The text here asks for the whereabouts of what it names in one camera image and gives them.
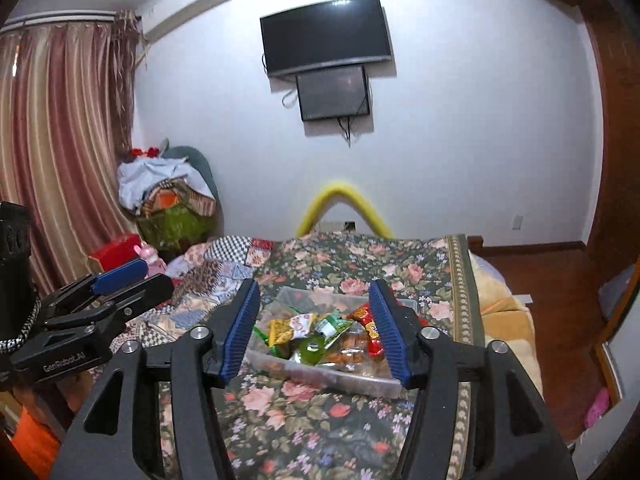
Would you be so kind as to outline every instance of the wall socket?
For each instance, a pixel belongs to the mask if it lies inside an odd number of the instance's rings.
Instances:
[[[356,222],[349,221],[321,221],[314,225],[314,231],[320,233],[333,233],[335,231],[356,231]]]
[[[519,231],[520,228],[522,227],[523,219],[524,219],[524,216],[521,216],[521,215],[514,216],[513,222],[511,223],[511,229],[513,229],[514,231]]]

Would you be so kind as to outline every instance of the air conditioner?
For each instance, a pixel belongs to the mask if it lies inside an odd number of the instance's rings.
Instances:
[[[191,18],[227,0],[152,0],[142,10],[142,30],[145,39],[153,43]]]

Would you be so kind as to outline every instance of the clear plastic bin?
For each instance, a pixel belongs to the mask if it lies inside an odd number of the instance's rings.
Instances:
[[[291,307],[303,314],[309,312],[327,314],[337,309],[347,315],[367,301],[369,298],[360,296],[312,292],[284,286],[280,289],[276,300],[260,313],[256,326],[265,331],[271,319],[292,316]],[[417,312],[415,300],[398,301]],[[245,357],[256,370],[267,372],[271,377],[291,379],[318,388],[332,388],[350,394],[386,399],[396,399],[402,391],[402,386],[396,379],[364,377],[324,367],[303,365],[274,357],[268,351],[267,345],[257,335],[252,334]]]

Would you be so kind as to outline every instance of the floral fabric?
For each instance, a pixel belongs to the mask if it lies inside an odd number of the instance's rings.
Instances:
[[[313,234],[276,243],[257,269],[262,305],[284,285],[353,296],[383,278],[399,298],[418,303],[428,323],[453,339],[483,344],[471,266],[463,236],[386,240]],[[226,390],[214,390],[229,458],[241,479],[386,479],[398,461],[414,392],[386,400],[319,390],[244,368]],[[168,387],[161,391],[162,449],[167,478],[177,478]],[[462,472],[470,389],[459,388],[448,478]]]

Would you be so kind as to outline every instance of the metal bolt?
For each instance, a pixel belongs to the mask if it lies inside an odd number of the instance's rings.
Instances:
[[[194,339],[204,339],[209,335],[209,329],[206,326],[195,326],[191,329],[191,337]]]
[[[420,330],[420,335],[425,339],[437,339],[440,337],[440,330],[434,326],[426,326]]]
[[[140,343],[135,339],[129,339],[128,341],[125,341],[120,348],[125,354],[133,354],[133,352],[140,348]]]
[[[509,345],[504,341],[496,339],[495,341],[491,341],[491,350],[497,354],[506,354],[509,351]]]

